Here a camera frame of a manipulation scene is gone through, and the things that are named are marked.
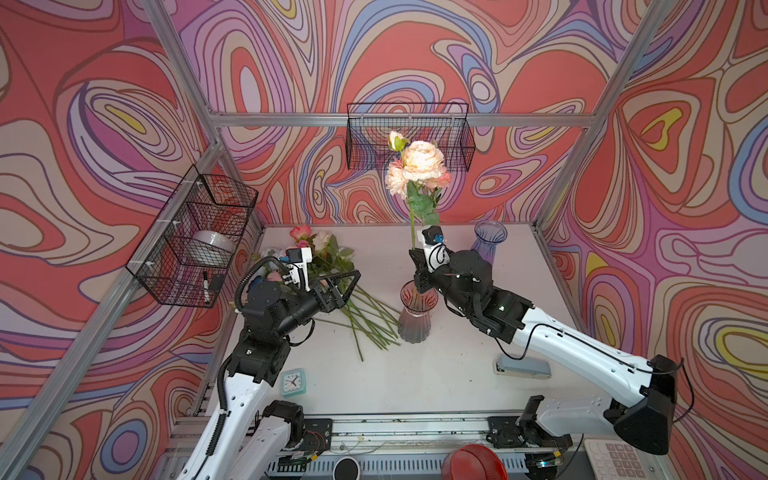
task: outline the blue glass vase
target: blue glass vase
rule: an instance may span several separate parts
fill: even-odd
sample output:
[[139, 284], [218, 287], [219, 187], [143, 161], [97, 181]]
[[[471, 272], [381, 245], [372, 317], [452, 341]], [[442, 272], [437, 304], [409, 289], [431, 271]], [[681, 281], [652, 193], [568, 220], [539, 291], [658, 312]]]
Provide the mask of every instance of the blue glass vase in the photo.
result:
[[475, 225], [475, 244], [472, 249], [480, 253], [483, 260], [493, 265], [493, 257], [496, 254], [496, 245], [507, 240], [507, 229], [504, 225], [493, 220], [483, 220]]

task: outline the clock face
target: clock face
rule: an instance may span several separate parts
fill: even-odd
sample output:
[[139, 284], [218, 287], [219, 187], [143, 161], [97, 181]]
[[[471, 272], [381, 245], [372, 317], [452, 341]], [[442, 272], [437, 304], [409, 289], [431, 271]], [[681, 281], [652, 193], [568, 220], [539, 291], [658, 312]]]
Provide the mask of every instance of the clock face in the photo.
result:
[[303, 387], [301, 372], [291, 372], [283, 377], [283, 391], [295, 392]]

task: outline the white flower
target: white flower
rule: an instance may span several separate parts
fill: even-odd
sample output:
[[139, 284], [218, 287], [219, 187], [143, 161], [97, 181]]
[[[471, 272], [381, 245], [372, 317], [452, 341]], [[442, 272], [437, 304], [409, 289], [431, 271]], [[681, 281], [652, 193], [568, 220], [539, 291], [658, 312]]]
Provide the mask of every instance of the white flower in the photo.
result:
[[394, 130], [389, 132], [389, 148], [394, 151], [401, 151], [407, 142], [408, 140], [406, 140], [400, 133]]
[[440, 178], [443, 163], [440, 149], [428, 141], [415, 141], [402, 151], [402, 175], [406, 180]]
[[315, 244], [315, 250], [323, 251], [328, 246], [328, 242], [331, 239], [331, 234], [328, 232], [318, 232], [315, 239], [312, 242]]
[[403, 200], [408, 197], [406, 190], [408, 181], [403, 177], [402, 167], [397, 162], [389, 164], [389, 168], [386, 171], [386, 186], [389, 188], [391, 195], [399, 194]]

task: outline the patterned wall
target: patterned wall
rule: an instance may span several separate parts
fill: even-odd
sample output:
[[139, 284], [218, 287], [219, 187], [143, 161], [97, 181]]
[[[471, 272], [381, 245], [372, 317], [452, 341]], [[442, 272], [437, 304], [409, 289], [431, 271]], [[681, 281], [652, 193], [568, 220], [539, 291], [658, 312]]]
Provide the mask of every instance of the patterned wall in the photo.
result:
[[765, 2], [678, 2], [546, 230], [593, 336], [685, 357], [682, 478], [768, 478], [766, 73]]
[[[0, 442], [207, 146], [140, 4], [0, 2]], [[138, 294], [26, 478], [148, 477], [225, 307]]]
[[[590, 112], [645, 4], [190, 0], [170, 11], [212, 108], [336, 112], [351, 101], [465, 100], [472, 111]], [[530, 221], [575, 129], [478, 128], [443, 221]], [[269, 223], [401, 222], [375, 172], [343, 166], [345, 129], [222, 131]]]

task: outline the teal alarm clock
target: teal alarm clock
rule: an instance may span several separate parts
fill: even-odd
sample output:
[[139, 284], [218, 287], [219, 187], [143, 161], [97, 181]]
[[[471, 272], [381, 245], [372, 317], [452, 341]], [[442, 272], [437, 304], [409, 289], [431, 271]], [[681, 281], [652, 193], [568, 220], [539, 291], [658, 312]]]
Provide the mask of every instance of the teal alarm clock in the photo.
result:
[[283, 381], [280, 385], [282, 386], [284, 397], [306, 393], [306, 374], [304, 369], [295, 369], [283, 373]]

